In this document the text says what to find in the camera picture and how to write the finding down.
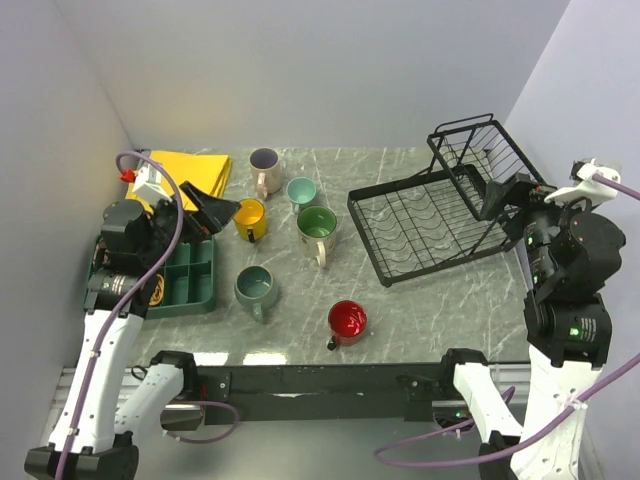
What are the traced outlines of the yellow mug black handle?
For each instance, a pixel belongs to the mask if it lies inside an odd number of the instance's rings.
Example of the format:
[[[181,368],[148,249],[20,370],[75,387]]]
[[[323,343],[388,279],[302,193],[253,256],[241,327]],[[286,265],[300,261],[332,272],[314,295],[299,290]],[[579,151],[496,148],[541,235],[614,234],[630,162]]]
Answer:
[[[256,243],[267,232],[265,207],[259,200],[251,198],[241,200],[240,205],[233,218],[236,230],[242,239]]]

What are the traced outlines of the pink mug dark interior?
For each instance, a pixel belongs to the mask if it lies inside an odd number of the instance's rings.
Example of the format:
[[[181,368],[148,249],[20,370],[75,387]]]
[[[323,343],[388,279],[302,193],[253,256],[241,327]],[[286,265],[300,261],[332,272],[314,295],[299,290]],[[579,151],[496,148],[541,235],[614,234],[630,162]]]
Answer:
[[[278,153],[269,148],[259,148],[249,157],[251,173],[258,196],[266,200],[282,187],[283,174]]]

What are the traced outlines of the grey-green glazed mug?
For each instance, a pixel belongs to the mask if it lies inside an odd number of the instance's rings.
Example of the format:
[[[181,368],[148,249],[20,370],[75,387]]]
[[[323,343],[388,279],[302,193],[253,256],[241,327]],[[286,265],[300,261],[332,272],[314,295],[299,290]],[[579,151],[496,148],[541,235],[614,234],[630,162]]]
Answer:
[[[278,301],[279,287],[272,273],[263,266],[243,269],[234,283],[238,303],[259,323],[266,321],[266,312]]]

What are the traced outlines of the cream floral mug green interior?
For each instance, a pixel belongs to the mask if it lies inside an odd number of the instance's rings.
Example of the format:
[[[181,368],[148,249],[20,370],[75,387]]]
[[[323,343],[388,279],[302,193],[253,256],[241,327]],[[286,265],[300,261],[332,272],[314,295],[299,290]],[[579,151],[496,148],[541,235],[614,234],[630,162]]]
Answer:
[[[298,215],[296,226],[303,254],[314,259],[320,268],[325,268],[336,245],[336,214],[328,207],[310,206]]]

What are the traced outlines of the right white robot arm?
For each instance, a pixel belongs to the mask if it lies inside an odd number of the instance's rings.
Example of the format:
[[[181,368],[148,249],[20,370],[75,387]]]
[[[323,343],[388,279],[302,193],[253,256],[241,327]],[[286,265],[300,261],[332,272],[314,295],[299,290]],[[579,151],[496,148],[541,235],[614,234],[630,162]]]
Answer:
[[[596,213],[622,192],[598,169],[556,189],[515,174],[486,186],[481,218],[525,243],[532,287],[524,299],[530,359],[525,419],[494,385],[484,355],[450,349],[441,392],[462,397],[481,437],[474,464],[484,479],[576,479],[586,417],[583,395],[607,361],[612,321],[600,295],[621,267],[623,232]]]

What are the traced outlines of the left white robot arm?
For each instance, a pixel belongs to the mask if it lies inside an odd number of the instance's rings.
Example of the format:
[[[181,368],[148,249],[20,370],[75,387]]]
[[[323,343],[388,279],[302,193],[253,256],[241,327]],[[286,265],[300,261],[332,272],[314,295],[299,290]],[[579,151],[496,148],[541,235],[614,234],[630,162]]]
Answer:
[[[143,435],[160,426],[172,402],[200,405],[202,382],[193,354],[161,351],[142,382],[118,402],[129,352],[158,285],[158,271],[176,246],[208,240],[241,205],[210,196],[185,181],[179,196],[161,195],[152,211],[134,199],[106,207],[83,309],[84,333],[64,409],[48,443],[27,453],[35,479],[131,479]]]

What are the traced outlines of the yellow folded cloth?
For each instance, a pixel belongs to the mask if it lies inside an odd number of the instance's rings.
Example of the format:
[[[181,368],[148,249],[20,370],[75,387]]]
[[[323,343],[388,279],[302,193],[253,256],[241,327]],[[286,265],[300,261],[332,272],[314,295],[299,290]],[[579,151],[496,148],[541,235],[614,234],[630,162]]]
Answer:
[[[232,162],[226,154],[191,154],[177,151],[144,151],[162,164],[177,185],[189,181],[200,191],[221,198],[231,173]]]

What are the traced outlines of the green compartment tray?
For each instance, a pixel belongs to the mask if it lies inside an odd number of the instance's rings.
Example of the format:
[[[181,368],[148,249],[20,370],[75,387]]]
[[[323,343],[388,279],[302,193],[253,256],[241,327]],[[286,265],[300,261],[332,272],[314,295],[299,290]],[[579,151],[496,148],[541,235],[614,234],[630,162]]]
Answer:
[[[145,273],[146,269],[137,264],[114,263],[104,240],[97,237],[83,310],[87,313],[111,310]],[[157,273],[164,276],[165,295],[160,306],[150,307]],[[178,244],[156,274],[122,308],[123,315],[134,313],[145,320],[156,320],[213,311],[216,304],[216,241]]]

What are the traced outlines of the small teal cup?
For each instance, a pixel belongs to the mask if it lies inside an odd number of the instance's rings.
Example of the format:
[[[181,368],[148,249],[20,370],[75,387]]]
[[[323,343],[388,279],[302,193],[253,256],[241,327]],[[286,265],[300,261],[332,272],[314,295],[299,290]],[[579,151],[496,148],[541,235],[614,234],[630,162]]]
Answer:
[[[291,203],[292,212],[299,214],[311,206],[317,193],[315,182],[308,177],[296,177],[287,184],[286,194]]]

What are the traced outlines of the yellow black coil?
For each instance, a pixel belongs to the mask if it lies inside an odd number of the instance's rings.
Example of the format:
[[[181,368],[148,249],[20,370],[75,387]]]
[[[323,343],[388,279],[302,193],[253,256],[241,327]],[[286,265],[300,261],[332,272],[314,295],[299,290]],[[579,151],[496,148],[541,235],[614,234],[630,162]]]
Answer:
[[[156,285],[149,299],[149,306],[150,307],[160,306],[163,302],[164,295],[165,295],[165,279],[161,273],[157,273]]]

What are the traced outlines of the black front base bar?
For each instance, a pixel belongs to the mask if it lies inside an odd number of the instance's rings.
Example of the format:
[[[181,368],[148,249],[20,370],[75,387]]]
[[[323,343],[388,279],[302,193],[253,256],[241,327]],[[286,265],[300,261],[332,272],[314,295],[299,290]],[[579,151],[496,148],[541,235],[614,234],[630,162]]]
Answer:
[[[244,422],[402,418],[430,421],[457,398],[437,363],[216,366],[198,369],[207,398]]]

